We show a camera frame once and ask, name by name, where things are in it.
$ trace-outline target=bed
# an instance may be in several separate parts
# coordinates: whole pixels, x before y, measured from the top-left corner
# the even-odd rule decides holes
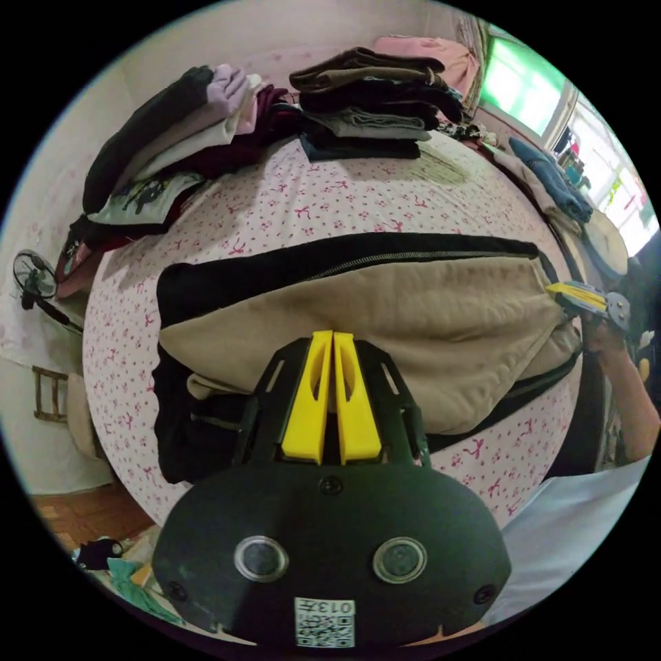
[[[188,485],[158,468],[151,372],[158,362],[156,283],[174,262],[250,255],[361,232],[497,235],[537,244],[569,279],[560,248],[525,196],[476,152],[440,133],[414,161],[311,165],[298,139],[263,165],[215,181],[170,229],[108,253],[87,308],[83,363],[94,425],[119,478],[162,524]],[[502,527],[543,480],[574,413],[581,360],[543,396],[432,455],[478,493]]]

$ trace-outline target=camera lens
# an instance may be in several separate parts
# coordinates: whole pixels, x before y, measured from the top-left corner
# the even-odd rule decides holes
[[[386,583],[408,583],[427,565],[427,551],[411,537],[394,537],[379,546],[373,559],[374,573]]]
[[[286,552],[270,537],[246,537],[234,552],[234,566],[245,578],[258,583],[277,580],[288,564]]]

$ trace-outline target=window frame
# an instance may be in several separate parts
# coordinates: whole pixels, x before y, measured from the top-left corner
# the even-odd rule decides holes
[[[490,38],[489,48],[487,50],[486,66],[489,66],[489,60],[492,55],[492,44],[494,39],[501,39],[504,41],[511,41],[512,43],[519,44],[524,48],[532,50],[530,46],[524,44],[522,41],[517,39],[515,36],[512,36],[508,32],[496,27],[495,25],[489,25],[488,34]],[[556,108],[551,115],[548,126],[544,130],[541,136],[537,135],[532,129],[528,128],[525,124],[520,122],[518,119],[512,115],[504,112],[498,106],[495,106],[489,101],[479,102],[479,107],[484,109],[489,114],[497,117],[501,122],[509,125],[520,134],[524,135],[532,144],[536,145],[541,149],[551,149],[555,143],[560,138],[560,135],[565,130],[567,122],[571,117],[571,114],[574,112],[576,107],[576,102],[578,101],[578,90],[572,85],[567,77],[565,77],[565,84],[563,85],[563,90],[560,93],[560,99]]]

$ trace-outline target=black standing fan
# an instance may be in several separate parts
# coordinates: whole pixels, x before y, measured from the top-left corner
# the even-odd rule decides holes
[[[36,303],[51,319],[62,324],[67,330],[83,332],[64,312],[48,302],[57,291],[55,272],[50,264],[33,250],[21,250],[14,258],[14,280],[21,289],[23,310],[32,310]]]

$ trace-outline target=qr code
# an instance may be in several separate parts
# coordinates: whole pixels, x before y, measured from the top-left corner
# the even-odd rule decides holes
[[[295,600],[296,642],[301,647],[354,647],[353,601]]]

